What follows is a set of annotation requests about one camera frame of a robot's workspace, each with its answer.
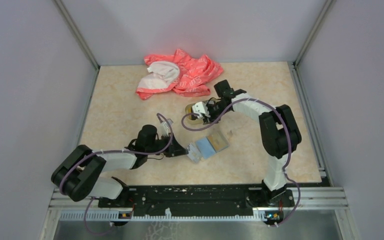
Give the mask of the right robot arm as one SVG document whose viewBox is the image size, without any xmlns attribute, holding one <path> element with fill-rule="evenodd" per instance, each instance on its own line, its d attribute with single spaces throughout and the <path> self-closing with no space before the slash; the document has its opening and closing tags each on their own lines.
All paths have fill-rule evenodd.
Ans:
<svg viewBox="0 0 384 240">
<path fill-rule="evenodd" d="M 261 199 L 267 206 L 275 206 L 282 197 L 280 190 L 287 183 L 286 164 L 302 141 L 291 108 L 286 104 L 272 107 L 263 103 L 243 89 L 234 90 L 226 79 L 216 83 L 214 89 L 218 98 L 204 103 L 204 123 L 216 123 L 222 113 L 237 112 L 259 124 L 263 148 L 270 156 L 263 179 L 266 189 L 262 191 Z"/>
</svg>

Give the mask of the cream oval card tray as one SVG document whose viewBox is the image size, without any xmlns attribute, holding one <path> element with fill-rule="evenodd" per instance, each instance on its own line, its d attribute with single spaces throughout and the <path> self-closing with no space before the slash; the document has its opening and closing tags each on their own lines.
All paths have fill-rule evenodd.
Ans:
<svg viewBox="0 0 384 240">
<path fill-rule="evenodd" d="M 191 103 L 191 104 L 187 105 L 185 108 L 185 114 L 187 116 L 187 122 L 189 124 L 192 124 L 192 125 L 198 125 L 198 124 L 207 125 L 207 124 L 212 123 L 213 121 L 208 121 L 206 119 L 202 120 L 202 119 L 199 119 L 196 116 L 194 116 L 194 113 L 192 113 L 192 106 L 194 104 L 195 103 Z"/>
</svg>

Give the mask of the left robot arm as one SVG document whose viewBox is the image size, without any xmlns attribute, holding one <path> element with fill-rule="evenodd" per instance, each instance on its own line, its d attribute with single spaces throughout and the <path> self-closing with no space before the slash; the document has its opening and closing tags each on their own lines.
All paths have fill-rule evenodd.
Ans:
<svg viewBox="0 0 384 240">
<path fill-rule="evenodd" d="M 118 207 L 129 203 L 128 186 L 117 177 L 101 177 L 113 170 L 134 170 L 145 164 L 152 155 L 166 158 L 185 156 L 189 153 L 176 140 L 169 125 L 166 133 L 158 136 L 154 125 L 146 124 L 126 148 L 94 151 L 87 145 L 78 145 L 54 170 L 51 182 L 62 195 L 74 202 L 87 197 L 110 199 Z"/>
</svg>

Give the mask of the silver VIP credit card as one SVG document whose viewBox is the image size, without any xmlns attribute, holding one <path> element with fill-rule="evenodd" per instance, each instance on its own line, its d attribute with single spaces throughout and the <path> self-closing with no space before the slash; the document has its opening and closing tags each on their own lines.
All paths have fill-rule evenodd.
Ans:
<svg viewBox="0 0 384 240">
<path fill-rule="evenodd" d="M 190 143 L 187 146 L 187 157 L 194 163 L 199 163 L 202 158 L 202 154 L 194 143 Z"/>
</svg>

